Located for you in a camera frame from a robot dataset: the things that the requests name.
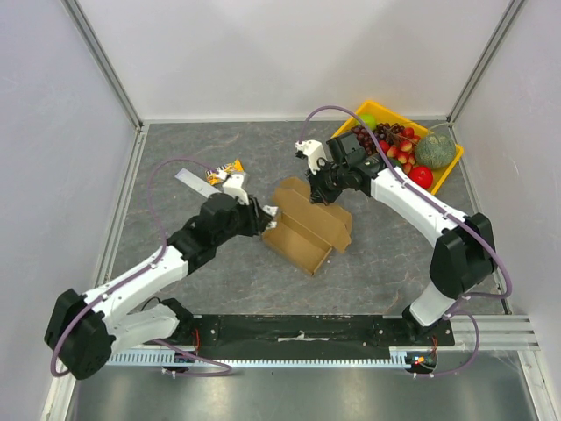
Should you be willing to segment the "red strawberry cluster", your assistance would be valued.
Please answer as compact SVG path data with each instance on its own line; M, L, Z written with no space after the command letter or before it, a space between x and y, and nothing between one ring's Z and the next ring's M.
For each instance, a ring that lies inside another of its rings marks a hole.
M398 161L403 172L408 175L416 165L415 148L421 139L414 128L398 124L380 124L376 126L374 134L380 143L381 151L389 159Z

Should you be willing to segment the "light green apple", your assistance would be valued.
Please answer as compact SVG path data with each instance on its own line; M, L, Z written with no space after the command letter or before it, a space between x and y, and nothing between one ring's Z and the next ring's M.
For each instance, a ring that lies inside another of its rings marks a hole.
M374 130L378 124L376 117L369 113L360 113L359 118L364 123L364 126L368 126L371 130Z

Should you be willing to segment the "brown cardboard box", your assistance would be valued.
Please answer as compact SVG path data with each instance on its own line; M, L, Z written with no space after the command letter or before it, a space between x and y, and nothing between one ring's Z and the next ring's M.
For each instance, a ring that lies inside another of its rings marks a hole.
M344 252L352 242L352 214L343 207L312 204L309 185L297 177L280 183L273 194L279 208L276 226L264 242L307 275L314 275L331 252Z

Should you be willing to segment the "yellow candy packet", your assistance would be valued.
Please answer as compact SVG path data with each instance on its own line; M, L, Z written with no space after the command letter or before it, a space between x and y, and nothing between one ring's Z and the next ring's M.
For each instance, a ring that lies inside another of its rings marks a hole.
M223 183L226 178L237 172L244 172L245 169L240 160L234 160L217 168L212 168L206 172L206 181L210 185Z

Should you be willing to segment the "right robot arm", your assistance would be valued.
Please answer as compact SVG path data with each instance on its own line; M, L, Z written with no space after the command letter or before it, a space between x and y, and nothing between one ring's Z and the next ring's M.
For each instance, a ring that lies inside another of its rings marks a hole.
M328 205L346 189L361 191L396 211L432 246L430 283L403 312L401 334L409 344L418 346L429 339L433 325L455 302L497 268L486 216L468 216L436 199L412 182L396 161L368 154L351 135L326 143L300 140L295 155L308 163L312 203Z

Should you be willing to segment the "green netted melon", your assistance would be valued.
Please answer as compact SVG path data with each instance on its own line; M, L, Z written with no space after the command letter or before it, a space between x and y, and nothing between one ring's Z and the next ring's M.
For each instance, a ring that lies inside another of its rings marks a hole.
M430 170L447 167L452 163L455 156L456 145L451 137L434 132L420 139L415 148L416 162Z

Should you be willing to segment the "red apple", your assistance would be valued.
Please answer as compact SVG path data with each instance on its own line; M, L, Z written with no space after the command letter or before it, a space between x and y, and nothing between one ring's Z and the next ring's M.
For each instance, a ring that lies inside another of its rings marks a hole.
M434 176L432 171L426 166L416 166L412 168L408 177L421 188L428 190L433 183Z

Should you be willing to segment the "yellow plastic tray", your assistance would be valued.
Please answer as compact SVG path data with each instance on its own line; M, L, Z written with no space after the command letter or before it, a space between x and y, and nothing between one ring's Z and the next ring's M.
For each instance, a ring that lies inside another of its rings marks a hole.
M421 126L415 123L413 120L406 118L394 111L391 111L372 100L364 101L355 111L355 113L359 116L371 116L376 120L377 123L403 125L406 129L410 128L414 132L414 136L418 137L419 139L425 139L429 135L434 135L434 132L431 132L428 128ZM343 140L350 141L351 146L357 144L358 146L362 146L367 153L375 153L376 149L371 140L367 141L366 143L360 143L358 140L356 140L352 130L357 126L358 121L353 117L349 117L347 121L343 125L341 125L339 129L333 134L332 138L342 138ZM416 147L417 144L414 144L412 146L412 149L408 152L402 151L399 146L382 146L382 149L384 153L392 150L388 159L392 163L398 164L400 167L404 167L406 169L406 175L412 175L415 172L415 168L420 166L420 163L416 160L415 157ZM428 183L425 182L421 184L421 187L424 187L431 195L435 195L442 187L447 177L450 175L452 169L454 169L456 164L459 162L463 153L463 147L455 145L455 152L453 154L453 157L451 158L451 162L441 168L431 169L431 185L428 185Z

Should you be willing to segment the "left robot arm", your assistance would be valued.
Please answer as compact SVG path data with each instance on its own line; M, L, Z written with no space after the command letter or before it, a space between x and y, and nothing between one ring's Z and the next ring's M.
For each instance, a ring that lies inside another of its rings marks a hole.
M192 335L191 313L175 299L147 311L134 309L192 275L215 258L217 249L237 236L253 237L275 226L275 206L254 196L244 202L224 193L211 195L199 213L136 267L104 285L79 294L61 293L45 333L51 348L51 373L85 380L115 354L149 341L185 344Z

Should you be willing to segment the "aluminium frame rail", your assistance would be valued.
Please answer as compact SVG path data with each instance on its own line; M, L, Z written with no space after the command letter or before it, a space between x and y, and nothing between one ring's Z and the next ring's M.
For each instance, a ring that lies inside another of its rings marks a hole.
M454 346L468 346L479 332L480 344L488 349L524 349L537 346L537 339L526 316L478 316L472 321L468 316L456 316L451 323ZM376 346L429 348L427 346Z

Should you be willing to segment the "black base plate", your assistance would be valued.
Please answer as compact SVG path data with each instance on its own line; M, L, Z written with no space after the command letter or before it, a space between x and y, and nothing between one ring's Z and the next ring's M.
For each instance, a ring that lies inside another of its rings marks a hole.
M167 342L211 347L256 341L366 342L374 346L454 346L449 321L416 328L401 318L381 315L195 315L181 323Z

